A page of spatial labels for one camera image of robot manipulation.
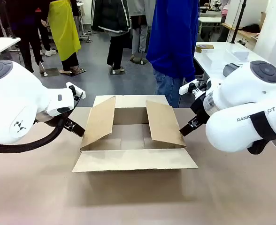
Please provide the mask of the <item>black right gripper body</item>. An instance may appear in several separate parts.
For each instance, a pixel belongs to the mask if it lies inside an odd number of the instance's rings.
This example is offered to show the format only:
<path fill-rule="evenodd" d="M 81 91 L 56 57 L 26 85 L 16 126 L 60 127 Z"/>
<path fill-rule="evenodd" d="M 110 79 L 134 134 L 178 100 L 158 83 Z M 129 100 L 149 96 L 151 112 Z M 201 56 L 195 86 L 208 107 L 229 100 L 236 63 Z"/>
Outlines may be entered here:
<path fill-rule="evenodd" d="M 190 109 L 195 113 L 194 119 L 197 122 L 207 122 L 209 119 L 209 115 L 207 114 L 206 110 L 204 109 L 204 98 L 206 94 L 201 94 L 195 101 L 192 103 Z"/>

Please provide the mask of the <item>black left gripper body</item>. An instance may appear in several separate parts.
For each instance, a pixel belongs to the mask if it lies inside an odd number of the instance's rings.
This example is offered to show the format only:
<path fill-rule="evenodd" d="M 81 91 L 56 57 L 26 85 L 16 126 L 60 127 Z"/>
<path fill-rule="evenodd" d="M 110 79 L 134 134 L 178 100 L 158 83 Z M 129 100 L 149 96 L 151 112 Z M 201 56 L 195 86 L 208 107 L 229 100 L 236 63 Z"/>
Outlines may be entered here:
<path fill-rule="evenodd" d="M 60 128 L 69 128 L 69 112 L 64 112 L 58 115 L 58 127 Z"/>

